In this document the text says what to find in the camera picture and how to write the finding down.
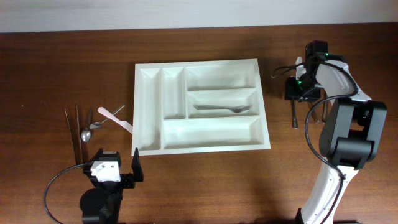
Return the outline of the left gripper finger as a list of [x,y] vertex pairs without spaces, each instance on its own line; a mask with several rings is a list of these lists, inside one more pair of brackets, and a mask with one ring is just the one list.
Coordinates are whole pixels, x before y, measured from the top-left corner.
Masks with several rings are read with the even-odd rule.
[[135,148],[134,155],[132,159],[131,168],[133,171],[134,181],[135,182],[143,182],[144,181],[144,174],[141,167],[141,162],[139,159],[139,150]]
[[94,161],[99,161],[99,160],[101,159],[102,155],[103,155],[103,149],[100,148],[100,149],[96,152],[96,154],[91,158],[91,161],[92,161],[92,162],[94,162]]

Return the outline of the steel tablespoon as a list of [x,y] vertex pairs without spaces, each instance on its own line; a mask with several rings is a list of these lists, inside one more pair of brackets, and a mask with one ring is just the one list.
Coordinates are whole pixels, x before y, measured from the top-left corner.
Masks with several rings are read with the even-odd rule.
[[294,129],[297,129],[299,126],[298,126],[296,109],[295,109],[295,100],[291,99],[290,104],[291,104],[291,109],[292,109],[292,127]]
[[322,110],[322,123],[326,123],[326,119],[328,116],[328,102],[323,102],[323,110]]

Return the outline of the steel fork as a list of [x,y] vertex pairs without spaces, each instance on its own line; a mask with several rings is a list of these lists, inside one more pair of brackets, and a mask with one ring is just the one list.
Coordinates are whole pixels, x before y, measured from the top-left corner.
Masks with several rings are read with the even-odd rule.
[[[311,101],[308,102],[308,107],[309,107],[310,109],[312,109],[313,103],[312,103]],[[313,121],[314,121],[315,124],[318,124],[318,123],[320,122],[320,120],[318,119],[318,116],[317,116],[317,113],[316,113],[315,110],[312,111],[311,117],[312,117],[312,119],[313,119]]]
[[214,106],[214,105],[193,105],[193,107],[197,110],[230,110],[233,113],[242,113],[243,111],[250,109],[250,106],[248,105],[235,106],[235,107]]

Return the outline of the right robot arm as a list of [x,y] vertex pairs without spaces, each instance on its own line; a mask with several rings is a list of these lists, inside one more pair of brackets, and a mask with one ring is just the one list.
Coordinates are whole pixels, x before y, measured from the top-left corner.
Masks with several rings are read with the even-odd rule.
[[307,121],[319,106],[324,115],[319,149],[309,146],[322,165],[294,222],[333,223],[348,184],[377,154],[387,107],[360,89],[344,56],[329,53],[325,41],[307,44],[305,58],[299,57],[285,69],[296,71],[296,76],[286,80],[285,99],[310,103]]

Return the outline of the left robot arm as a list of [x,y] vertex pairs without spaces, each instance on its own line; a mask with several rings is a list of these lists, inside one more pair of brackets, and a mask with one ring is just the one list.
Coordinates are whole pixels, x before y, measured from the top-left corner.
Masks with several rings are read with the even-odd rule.
[[144,181],[139,150],[134,150],[131,173],[120,173],[120,167],[120,153],[102,149],[83,166],[83,173],[93,184],[93,188],[87,190],[80,199],[83,223],[119,221],[123,190],[133,189],[137,182]]

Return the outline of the steel teaspoon upright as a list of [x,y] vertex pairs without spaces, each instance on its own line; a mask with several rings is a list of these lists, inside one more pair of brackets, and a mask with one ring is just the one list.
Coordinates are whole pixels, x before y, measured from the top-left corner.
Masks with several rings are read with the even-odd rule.
[[91,138],[90,124],[91,124],[92,115],[93,115],[93,109],[92,109],[92,107],[90,107],[89,113],[88,113],[88,119],[86,122],[86,127],[80,134],[81,140],[83,142],[88,142]]

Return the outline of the steel teaspoon angled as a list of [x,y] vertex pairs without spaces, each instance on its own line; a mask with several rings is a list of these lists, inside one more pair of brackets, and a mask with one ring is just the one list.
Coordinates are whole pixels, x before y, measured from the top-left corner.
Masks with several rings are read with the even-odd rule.
[[[118,113],[120,110],[122,110],[124,107],[125,107],[125,105],[122,105],[122,106],[119,107],[117,110],[113,111],[113,112],[112,112],[112,115],[117,114],[117,113]],[[100,128],[102,127],[102,124],[103,124],[105,121],[107,121],[107,120],[108,120],[108,118],[106,118],[106,119],[103,120],[103,121],[95,121],[95,122],[93,122],[93,123],[91,123],[91,124],[89,125],[89,128],[90,128],[91,130],[100,129]]]

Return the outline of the pink plastic knife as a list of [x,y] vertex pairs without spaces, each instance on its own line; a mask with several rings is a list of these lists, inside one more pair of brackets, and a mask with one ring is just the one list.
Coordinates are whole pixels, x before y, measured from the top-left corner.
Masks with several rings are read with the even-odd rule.
[[117,117],[115,117],[115,115],[113,115],[112,113],[110,113],[106,108],[103,107],[99,107],[97,109],[98,113],[102,114],[103,116],[109,118],[110,120],[114,121],[115,123],[117,123],[118,125],[120,125],[121,127],[123,127],[125,130],[129,131],[131,134],[133,134],[133,127],[132,125],[127,122],[127,121],[121,121],[120,119],[118,119]]

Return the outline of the white plastic cutlery tray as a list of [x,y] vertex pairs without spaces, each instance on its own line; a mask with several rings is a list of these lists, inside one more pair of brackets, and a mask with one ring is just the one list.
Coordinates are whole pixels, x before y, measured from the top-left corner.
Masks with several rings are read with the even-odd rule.
[[270,146],[256,59],[135,66],[133,152],[152,156]]

